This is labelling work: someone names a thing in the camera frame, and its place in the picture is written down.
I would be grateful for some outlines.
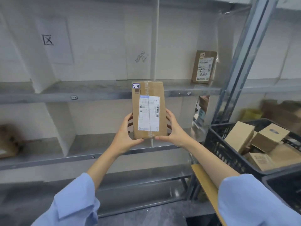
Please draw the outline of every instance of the floor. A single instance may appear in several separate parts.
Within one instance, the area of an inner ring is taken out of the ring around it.
[[[99,226],[187,226],[186,217],[214,213],[209,202],[178,201],[99,219]]]

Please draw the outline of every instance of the barcode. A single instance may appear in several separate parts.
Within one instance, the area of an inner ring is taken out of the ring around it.
[[[156,104],[156,115],[157,118],[159,117],[159,104]]]

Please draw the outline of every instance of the plastic crate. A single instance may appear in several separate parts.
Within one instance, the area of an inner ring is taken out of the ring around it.
[[[268,119],[259,119],[255,121],[247,121],[245,122],[250,125],[255,126],[255,131],[260,131],[270,125],[272,122]],[[240,174],[252,174],[257,179],[260,179],[263,176],[270,175],[276,173],[278,171],[282,171],[288,168],[291,168],[294,165],[280,167],[273,170],[261,171],[251,165],[243,156],[241,156],[237,151],[235,151],[228,143],[224,141],[228,133],[232,130],[236,123],[226,123],[226,124],[214,124],[210,125],[208,134],[206,136],[204,146],[210,150],[213,154],[219,157],[222,161],[227,163],[230,167],[235,169]],[[288,139],[284,139],[285,143],[293,146],[297,150],[300,150],[301,137],[295,133],[290,132],[288,134],[290,139],[294,139],[298,141],[298,144],[293,143]]]
[[[301,166],[264,176],[262,183],[282,202],[301,214]]]

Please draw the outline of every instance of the hand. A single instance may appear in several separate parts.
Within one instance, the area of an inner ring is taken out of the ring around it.
[[[171,129],[171,134],[169,136],[156,136],[156,140],[162,140],[170,142],[178,147],[185,147],[187,143],[193,140],[178,124],[175,115],[166,109],[166,118],[170,121],[171,125],[168,124],[167,127]]]
[[[128,127],[132,126],[133,123],[128,123],[128,121],[131,119],[133,119],[132,113],[124,118],[118,132],[108,148],[108,150],[114,152],[117,157],[126,153],[131,147],[143,142],[143,139],[132,140],[129,137]]]

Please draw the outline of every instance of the light blue sleeve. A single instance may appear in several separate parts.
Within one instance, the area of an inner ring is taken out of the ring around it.
[[[83,173],[54,197],[50,208],[32,226],[92,226],[98,223],[92,178]]]
[[[301,225],[301,215],[250,174],[224,179],[219,187],[218,206],[228,226]]]

